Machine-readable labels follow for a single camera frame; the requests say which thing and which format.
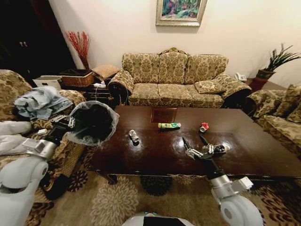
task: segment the toothpaste tube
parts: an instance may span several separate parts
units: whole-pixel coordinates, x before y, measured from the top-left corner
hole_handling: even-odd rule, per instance
[[[158,123],[160,129],[177,129],[181,127],[180,123]]]

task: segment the fabric pile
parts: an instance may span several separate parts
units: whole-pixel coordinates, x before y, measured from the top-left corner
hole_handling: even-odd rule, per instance
[[[50,116],[68,108],[73,103],[62,97],[51,86],[33,88],[32,91],[20,96],[14,102],[19,114],[33,119],[48,120]]]
[[[22,143],[27,138],[20,134],[28,133],[31,128],[28,121],[0,122],[0,156],[26,153]]]

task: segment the sofa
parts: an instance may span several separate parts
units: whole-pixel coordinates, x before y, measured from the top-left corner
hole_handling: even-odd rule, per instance
[[[293,113],[295,116],[300,116],[301,104],[299,104],[300,109],[293,106],[290,112],[295,110],[291,113],[281,116],[277,114],[277,109],[285,100],[286,95],[287,90],[258,90],[246,98],[247,107],[244,111],[301,160],[301,121],[295,122],[296,120],[292,117]],[[295,101],[298,103],[300,97],[297,97]]]
[[[224,74],[227,64],[221,55],[189,55],[176,48],[159,54],[125,53],[123,70],[108,88],[114,98],[135,106],[235,107],[251,88]],[[225,92],[198,93],[196,82],[213,79]]]
[[[16,72],[10,70],[0,70],[0,121],[28,121],[17,114],[13,101],[20,95],[30,91],[31,86]],[[74,104],[63,110],[61,114],[69,114],[71,110],[85,98],[77,91],[60,90],[61,96],[68,98]],[[33,139],[40,139],[44,135],[38,135],[39,129],[47,129],[48,132],[53,128],[50,121],[32,120],[32,130],[23,135]],[[68,186],[68,177],[84,151],[84,145],[75,144],[64,136],[61,144],[56,148],[55,154],[48,162],[49,169],[42,179],[40,186],[35,194],[35,203],[48,203],[62,195]],[[0,170],[9,162],[28,155],[0,156]]]

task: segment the framed painting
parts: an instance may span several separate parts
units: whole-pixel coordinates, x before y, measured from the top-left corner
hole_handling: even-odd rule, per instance
[[[199,27],[207,0],[158,0],[157,26]]]

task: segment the white box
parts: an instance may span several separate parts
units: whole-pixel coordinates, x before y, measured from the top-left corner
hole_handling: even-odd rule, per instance
[[[53,86],[57,90],[61,90],[61,84],[63,83],[62,77],[58,75],[42,75],[36,79],[33,79],[34,83],[40,86]]]

